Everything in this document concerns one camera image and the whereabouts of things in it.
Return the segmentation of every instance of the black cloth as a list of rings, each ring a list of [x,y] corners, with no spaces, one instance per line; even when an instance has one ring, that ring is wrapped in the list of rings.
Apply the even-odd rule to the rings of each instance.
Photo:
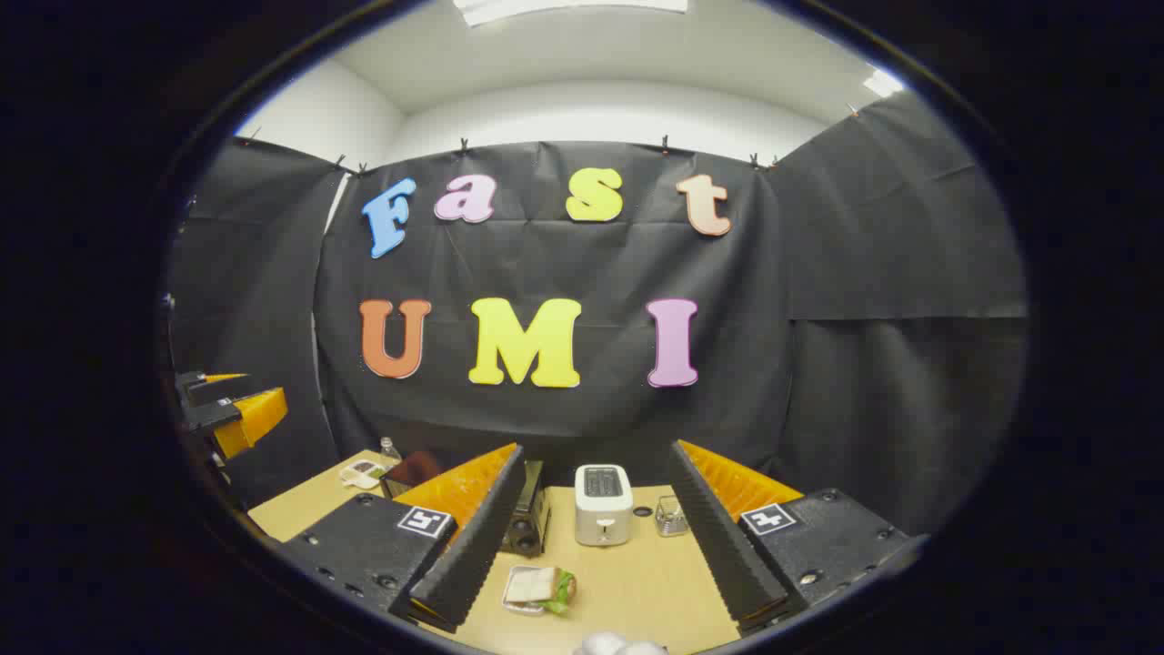
[[[570,175],[615,168],[624,208],[580,223]],[[498,181],[495,214],[445,221],[466,173]],[[675,184],[728,190],[722,237],[688,222]],[[412,177],[405,240],[379,258],[361,209]],[[474,385],[474,300],[581,302],[574,390]],[[647,301],[686,297],[696,385],[656,390]],[[359,305],[433,304],[405,379],[361,356]],[[315,294],[325,396],[341,455],[392,436],[468,458],[518,441],[551,484],[584,463],[662,484],[666,446],[704,446],[810,491],[835,486],[911,533],[957,507],[993,460],[1022,375],[1025,297],[1005,207],[957,137],[909,93],[866,107],[775,168],[623,143],[520,143],[390,164],[354,178],[324,238]],[[386,350],[403,347],[388,319]]]
[[[916,94],[830,127],[788,154],[772,180],[786,221],[789,318],[1027,314],[998,192]]]
[[[1027,321],[799,320],[793,342],[769,470],[801,491],[840,487],[909,534],[938,528],[999,453]]]
[[[341,177],[329,162],[235,138],[203,177],[175,244],[177,370],[249,373],[257,389],[286,396],[283,421],[228,463],[247,505],[339,461],[320,405],[311,306]]]
[[[622,213],[579,223],[566,213],[570,175],[613,168],[623,178]],[[480,223],[435,218],[433,205],[459,175],[497,179],[495,213]],[[728,190],[722,237],[690,226],[675,184],[711,175]],[[343,453],[392,436],[405,453],[441,448],[475,456],[508,442],[547,461],[552,484],[573,484],[580,463],[615,462],[636,484],[661,484],[660,457],[683,439],[760,467],[769,454],[786,394],[788,323],[780,292],[779,207],[767,170],[712,155],[623,143],[521,143],[474,148],[390,164],[354,178],[324,238],[315,315],[320,362]],[[363,205],[404,177],[405,240],[379,258]],[[476,363],[474,300],[503,297],[527,326],[542,301],[573,298],[574,366],[581,385],[539,389],[469,382]],[[686,389],[647,384],[654,368],[653,299],[695,300]],[[361,356],[362,300],[433,304],[425,318],[420,369],[404,380],[378,378]],[[398,355],[403,320],[388,319],[388,353]]]

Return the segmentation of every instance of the pink letter i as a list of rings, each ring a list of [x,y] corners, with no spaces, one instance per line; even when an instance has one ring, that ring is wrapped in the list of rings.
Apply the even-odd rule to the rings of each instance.
[[[688,387],[700,379],[691,369],[690,322],[698,306],[686,298],[647,302],[655,316],[655,368],[647,376],[652,387]]]

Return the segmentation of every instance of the white wall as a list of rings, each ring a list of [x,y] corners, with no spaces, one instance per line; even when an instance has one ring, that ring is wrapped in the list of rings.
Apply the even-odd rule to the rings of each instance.
[[[781,107],[686,86],[567,81],[483,93],[410,115],[385,163],[469,145],[521,141],[623,141],[769,163],[828,126]]]
[[[334,59],[292,80],[239,128],[268,141],[356,169],[386,163],[384,150],[404,115],[372,85]]]

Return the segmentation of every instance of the table surface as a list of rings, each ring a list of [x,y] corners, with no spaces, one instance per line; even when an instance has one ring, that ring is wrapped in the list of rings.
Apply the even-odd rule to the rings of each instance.
[[[301,485],[255,507],[250,518],[278,541],[288,541],[357,493],[343,487],[339,471],[357,460],[385,462],[371,451],[348,458]],[[654,510],[667,485],[634,487],[634,506]],[[631,517],[631,539],[594,548],[574,540],[574,489],[547,487],[551,518],[546,551],[538,557],[498,553],[468,620],[454,641],[502,655],[569,654],[596,632],[632,641],[650,640],[672,655],[687,655],[739,639],[711,571],[690,532],[660,537],[654,517]],[[577,577],[577,595],[566,615],[518,614],[502,606],[511,567],[560,567]]]

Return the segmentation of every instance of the white ceiling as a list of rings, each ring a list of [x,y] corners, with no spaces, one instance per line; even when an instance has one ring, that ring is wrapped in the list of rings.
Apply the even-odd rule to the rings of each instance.
[[[690,0],[684,14],[570,8],[469,28],[431,0],[336,58],[405,113],[487,91],[565,80],[696,86],[826,124],[878,99],[860,57],[753,0]]]

